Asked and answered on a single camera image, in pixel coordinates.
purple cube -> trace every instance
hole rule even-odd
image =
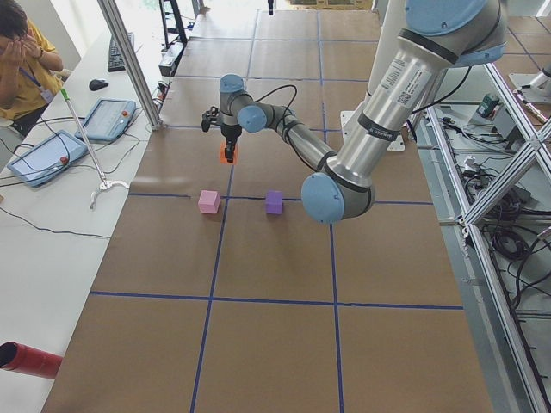
[[[266,194],[266,213],[280,215],[283,213],[283,192],[268,191]]]

computer mouse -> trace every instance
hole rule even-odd
[[[88,85],[88,87],[92,91],[107,88],[108,86],[109,82],[105,79],[92,79],[90,80],[90,84]]]

white table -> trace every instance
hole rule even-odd
[[[65,83],[78,114],[85,116],[101,98],[132,99],[139,105],[125,71],[107,72],[110,33],[102,34]],[[149,89],[154,91],[161,75],[160,44],[136,36],[135,49]],[[109,86],[91,92],[88,83],[101,77]],[[43,114],[43,119],[70,116],[61,94]],[[72,120],[52,121],[54,130],[74,133]],[[138,168],[151,128],[141,113],[128,133],[97,152],[104,170],[111,170],[133,145],[120,167],[108,176],[130,182]],[[37,144],[51,136],[38,125],[25,139]],[[77,164],[93,165],[90,156]],[[7,170],[0,177],[10,176]],[[15,180],[0,181],[0,185]],[[90,210],[90,195],[98,188],[99,177],[91,168],[71,168],[40,188],[16,185],[0,188],[5,200],[0,207],[21,215],[40,227],[57,231],[76,231],[110,236],[127,197],[123,187],[113,187],[97,198]],[[108,239],[38,231],[19,219],[0,211],[0,343],[15,341],[31,347],[64,354],[84,301],[101,263]],[[35,413],[44,404],[53,381],[24,374],[0,371],[0,411]]]

pink cube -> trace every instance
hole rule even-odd
[[[217,213],[220,206],[220,194],[218,191],[201,191],[199,197],[199,211],[202,213]]]

lanyard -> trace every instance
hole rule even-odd
[[[28,71],[26,71],[25,69],[23,69],[22,67],[19,68],[19,71],[21,72],[21,74],[26,77],[28,80],[30,80],[31,82],[33,82],[40,90],[42,90],[42,85],[40,84],[40,82],[38,80],[36,80],[36,77],[34,77],[33,75],[30,75],[28,73]]]

